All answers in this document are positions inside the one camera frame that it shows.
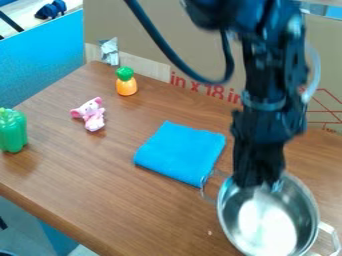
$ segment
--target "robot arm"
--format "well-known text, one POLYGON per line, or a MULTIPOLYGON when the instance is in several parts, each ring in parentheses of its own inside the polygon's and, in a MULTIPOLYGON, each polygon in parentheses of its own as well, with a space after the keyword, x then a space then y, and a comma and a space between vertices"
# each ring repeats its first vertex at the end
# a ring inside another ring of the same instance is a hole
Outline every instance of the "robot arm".
POLYGON ((306 130, 306 103, 299 93, 307 82, 305 26, 292 0, 183 0, 195 25, 219 30, 226 72, 210 81, 194 72, 171 49, 136 0, 125 0, 164 54, 185 74, 203 83, 224 83, 234 62, 227 33, 243 46, 244 110, 233 112, 234 181, 240 187, 273 186, 285 168, 284 144, 306 130))

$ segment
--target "blue towel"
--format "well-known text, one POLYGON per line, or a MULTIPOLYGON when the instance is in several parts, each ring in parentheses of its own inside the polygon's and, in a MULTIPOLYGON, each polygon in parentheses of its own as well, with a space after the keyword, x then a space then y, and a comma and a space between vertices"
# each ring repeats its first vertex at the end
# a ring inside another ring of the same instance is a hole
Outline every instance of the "blue towel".
POLYGON ((222 134, 165 121, 135 153, 136 165, 201 187, 226 143, 222 134))

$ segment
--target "cable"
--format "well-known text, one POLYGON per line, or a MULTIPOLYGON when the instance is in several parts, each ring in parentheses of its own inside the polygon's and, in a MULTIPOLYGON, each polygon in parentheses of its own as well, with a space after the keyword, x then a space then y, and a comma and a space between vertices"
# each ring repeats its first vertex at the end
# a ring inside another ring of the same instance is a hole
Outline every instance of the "cable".
POLYGON ((221 29, 221 39, 222 39, 222 49, 226 61, 226 70, 222 79, 219 80, 211 80, 203 77, 198 74, 192 68, 190 68, 179 56, 178 54, 170 47, 168 42, 165 41, 163 36, 159 33, 157 28, 153 25, 151 20, 148 18, 144 10, 141 8, 140 4, 136 0, 125 0, 128 7, 132 10, 134 15, 140 21, 141 25, 145 28, 147 33, 151 36, 153 41, 157 44, 160 50, 165 54, 165 56, 175 64, 181 71, 183 71, 186 75, 191 78, 206 84, 223 84, 226 83, 233 71, 234 71, 234 61, 232 55, 230 53, 228 36, 225 30, 221 29))
POLYGON ((308 50, 313 66, 314 66, 314 76, 312 79, 311 84, 307 87, 305 92, 302 94, 302 101, 305 104, 308 104, 311 97, 314 95, 315 91, 317 90, 317 87, 319 85, 319 82, 321 81, 321 58, 318 54, 318 52, 313 48, 310 43, 305 43, 305 48, 308 50))
POLYGON ((20 27, 17 23, 14 22, 10 17, 8 17, 6 14, 4 14, 2 11, 0 11, 0 19, 5 21, 8 25, 10 25, 12 28, 14 28, 18 32, 23 32, 24 29, 20 27))

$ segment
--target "pink stuffed toy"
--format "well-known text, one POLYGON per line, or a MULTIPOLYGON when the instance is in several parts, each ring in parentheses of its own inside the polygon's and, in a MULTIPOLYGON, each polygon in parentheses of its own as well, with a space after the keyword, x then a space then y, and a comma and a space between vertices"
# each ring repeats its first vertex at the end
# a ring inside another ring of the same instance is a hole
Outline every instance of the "pink stuffed toy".
POLYGON ((79 108, 70 110, 70 114, 73 118, 83 118, 85 121, 85 128, 88 131, 95 132, 101 129, 105 124, 103 120, 104 108, 101 108, 102 99, 96 97, 79 108))

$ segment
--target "metal pot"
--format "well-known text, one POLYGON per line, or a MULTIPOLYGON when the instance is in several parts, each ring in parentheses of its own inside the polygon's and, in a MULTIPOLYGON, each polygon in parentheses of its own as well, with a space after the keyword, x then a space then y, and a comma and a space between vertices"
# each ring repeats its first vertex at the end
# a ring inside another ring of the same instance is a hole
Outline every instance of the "metal pot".
MULTIPOLYGON (((201 195, 215 202, 204 193, 206 180, 203 179, 201 195)), ((271 191, 268 186, 241 189, 231 178, 224 181, 216 207, 229 241, 245 255, 301 256, 309 251, 322 230, 332 237, 335 251, 330 256, 337 256, 341 251, 337 232, 320 221, 309 189, 290 175, 283 175, 279 184, 276 191, 271 191)))

